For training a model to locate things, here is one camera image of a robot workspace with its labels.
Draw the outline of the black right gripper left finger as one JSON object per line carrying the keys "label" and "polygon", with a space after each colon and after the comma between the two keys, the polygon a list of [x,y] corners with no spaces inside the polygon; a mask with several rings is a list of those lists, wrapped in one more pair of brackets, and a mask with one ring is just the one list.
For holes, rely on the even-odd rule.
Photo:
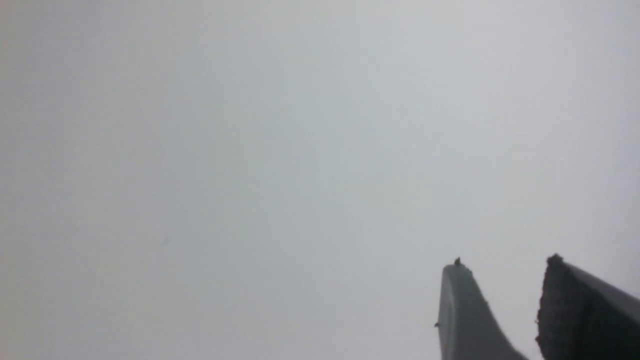
{"label": "black right gripper left finger", "polygon": [[503,333],[473,271],[460,257],[442,269],[438,331],[442,360],[525,360]]}

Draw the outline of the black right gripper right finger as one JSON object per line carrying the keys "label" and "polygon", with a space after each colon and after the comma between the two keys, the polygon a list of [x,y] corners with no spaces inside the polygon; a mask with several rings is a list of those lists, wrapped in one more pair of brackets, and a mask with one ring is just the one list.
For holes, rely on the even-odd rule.
{"label": "black right gripper right finger", "polygon": [[640,301],[567,262],[546,260],[535,319],[546,360],[637,360]]}

